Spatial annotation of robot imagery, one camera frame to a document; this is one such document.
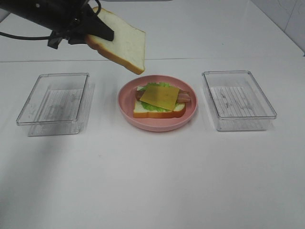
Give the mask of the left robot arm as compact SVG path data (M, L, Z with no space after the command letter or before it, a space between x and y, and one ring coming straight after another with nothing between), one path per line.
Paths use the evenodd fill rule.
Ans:
M65 39L68 44L85 44L86 35L94 35L108 41L114 39L114 31L93 11L87 0L2 0L0 8L51 30L49 36L24 37L1 32L0 35L17 40L47 40L48 46L58 49Z

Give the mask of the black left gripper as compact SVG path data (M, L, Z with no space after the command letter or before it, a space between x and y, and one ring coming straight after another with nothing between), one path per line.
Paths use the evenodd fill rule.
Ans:
M85 35L113 41L114 31L99 18L101 11L101 7L94 11L89 4L68 5L60 26L52 29L47 45L58 49L63 39L70 45L86 44Z

